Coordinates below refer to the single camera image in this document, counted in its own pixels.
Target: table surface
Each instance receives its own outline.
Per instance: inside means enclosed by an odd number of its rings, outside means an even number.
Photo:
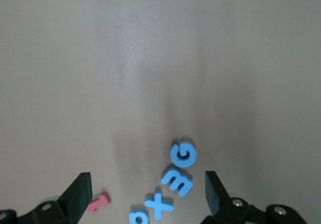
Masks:
[[[129,222],[156,188],[210,214],[205,171],[260,209],[321,219],[321,0],[0,0],[0,209],[22,215],[90,171]],[[197,150],[184,197],[161,184],[175,139]]]

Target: letter x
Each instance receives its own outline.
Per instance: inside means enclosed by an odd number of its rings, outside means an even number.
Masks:
[[[173,203],[170,201],[163,201],[163,196],[162,192],[160,190],[157,190],[154,198],[152,197],[147,197],[145,200],[145,206],[146,207],[152,207],[155,208],[154,214],[155,214],[155,219],[160,220],[162,218],[162,211],[172,211],[174,210]]]

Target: screw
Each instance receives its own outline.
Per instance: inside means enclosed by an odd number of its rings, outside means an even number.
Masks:
[[[51,208],[51,204],[45,204],[41,207],[41,210],[48,210]]]
[[[237,207],[241,207],[243,205],[243,202],[239,199],[234,199],[232,203]]]
[[[286,210],[282,208],[281,206],[276,206],[274,208],[274,211],[278,213],[279,215],[286,215]]]
[[[5,219],[6,217],[7,217],[7,213],[3,211],[3,212],[0,214],[0,220]]]

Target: blue foam letter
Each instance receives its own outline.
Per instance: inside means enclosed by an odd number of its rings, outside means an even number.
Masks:
[[[170,201],[163,201],[162,192],[157,190],[154,198],[147,197],[145,200],[145,206],[155,208],[155,219],[160,220],[163,216],[162,211],[172,211],[174,210],[173,203]]]
[[[129,214],[130,224],[148,224],[148,215],[144,209],[131,210]]]
[[[196,150],[190,142],[174,144],[171,149],[171,160],[177,167],[189,167],[196,161]]]
[[[162,177],[162,184],[170,183],[170,189],[179,189],[179,196],[185,196],[193,187],[193,181],[180,173],[176,168],[170,168]]]

